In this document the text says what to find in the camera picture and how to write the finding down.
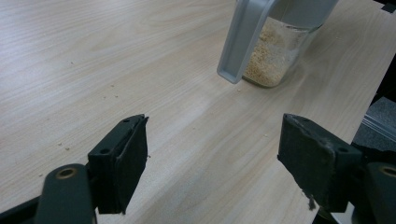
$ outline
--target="grain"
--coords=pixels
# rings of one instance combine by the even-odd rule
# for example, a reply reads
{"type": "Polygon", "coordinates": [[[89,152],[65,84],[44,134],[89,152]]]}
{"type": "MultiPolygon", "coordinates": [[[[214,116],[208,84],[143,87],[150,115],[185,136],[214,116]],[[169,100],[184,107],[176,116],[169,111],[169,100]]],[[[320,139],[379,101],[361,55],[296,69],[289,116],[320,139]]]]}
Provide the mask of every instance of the grain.
{"type": "Polygon", "coordinates": [[[263,87],[280,83],[295,58],[295,53],[288,50],[293,36],[284,31],[281,22],[267,19],[247,64],[245,79],[263,87]]]}

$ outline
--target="gray floor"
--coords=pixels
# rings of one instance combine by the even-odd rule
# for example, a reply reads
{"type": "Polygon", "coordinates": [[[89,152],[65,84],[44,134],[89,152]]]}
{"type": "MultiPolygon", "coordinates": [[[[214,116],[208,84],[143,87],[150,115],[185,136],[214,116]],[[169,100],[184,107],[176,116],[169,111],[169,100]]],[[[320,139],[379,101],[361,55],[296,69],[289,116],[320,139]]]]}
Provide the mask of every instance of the gray floor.
{"type": "Polygon", "coordinates": [[[353,142],[364,147],[396,151],[396,103],[382,97],[372,104],[353,142]]]}

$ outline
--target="dark object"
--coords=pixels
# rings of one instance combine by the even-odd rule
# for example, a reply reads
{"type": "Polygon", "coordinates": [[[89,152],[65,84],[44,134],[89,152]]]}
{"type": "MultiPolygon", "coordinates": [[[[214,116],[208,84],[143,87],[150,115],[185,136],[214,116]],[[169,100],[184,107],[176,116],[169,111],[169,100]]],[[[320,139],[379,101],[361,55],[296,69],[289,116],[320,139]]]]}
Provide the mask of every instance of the dark object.
{"type": "Polygon", "coordinates": [[[388,13],[393,13],[396,10],[396,5],[386,3],[381,9],[387,11],[388,13]]]}
{"type": "Polygon", "coordinates": [[[312,224],[338,224],[330,213],[325,212],[320,214],[320,211],[321,210],[319,209],[314,221],[312,221],[312,224]]]}
{"type": "Polygon", "coordinates": [[[69,164],[50,172],[35,213],[35,223],[96,223],[85,166],[69,164]]]}
{"type": "Polygon", "coordinates": [[[309,119],[285,114],[278,159],[321,210],[345,212],[352,202],[357,220],[396,220],[395,152],[354,148],[309,119]]]}
{"type": "MultiPolygon", "coordinates": [[[[394,0],[393,4],[385,5],[384,8],[387,11],[389,11],[392,10],[391,6],[396,6],[396,0],[394,0]]],[[[387,97],[388,99],[396,103],[395,83],[396,83],[396,55],[393,56],[393,60],[390,63],[387,73],[382,79],[381,85],[378,87],[378,90],[376,91],[376,95],[372,101],[372,104],[378,101],[381,97],[387,97]]]]}
{"type": "Polygon", "coordinates": [[[0,223],[96,223],[100,214],[125,213],[147,161],[146,123],[122,120],[88,154],[86,166],[69,164],[50,172],[42,195],[0,214],[0,223]]]}

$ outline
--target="glass jar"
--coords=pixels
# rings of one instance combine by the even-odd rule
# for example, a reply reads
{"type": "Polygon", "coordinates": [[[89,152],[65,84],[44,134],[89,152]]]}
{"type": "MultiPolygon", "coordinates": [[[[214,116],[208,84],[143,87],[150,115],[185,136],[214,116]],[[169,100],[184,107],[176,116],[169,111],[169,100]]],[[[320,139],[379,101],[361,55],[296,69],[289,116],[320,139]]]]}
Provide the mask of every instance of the glass jar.
{"type": "Polygon", "coordinates": [[[277,86],[307,49],[338,0],[237,0],[218,73],[277,86]]]}
{"type": "Polygon", "coordinates": [[[309,46],[317,29],[298,28],[268,17],[243,78],[261,87],[277,86],[309,46]]]}

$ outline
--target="wooden table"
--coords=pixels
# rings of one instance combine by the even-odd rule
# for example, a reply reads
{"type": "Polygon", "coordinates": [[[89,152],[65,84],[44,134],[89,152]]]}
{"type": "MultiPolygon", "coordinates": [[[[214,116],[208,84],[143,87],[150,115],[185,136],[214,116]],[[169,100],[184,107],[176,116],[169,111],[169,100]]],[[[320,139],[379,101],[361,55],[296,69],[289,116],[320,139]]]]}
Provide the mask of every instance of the wooden table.
{"type": "Polygon", "coordinates": [[[284,113],[350,142],[396,52],[396,15],[341,0],[273,89],[216,68],[234,0],[0,3],[0,211],[144,113],[146,171],[126,216],[99,223],[310,223],[276,159],[284,113]]]}

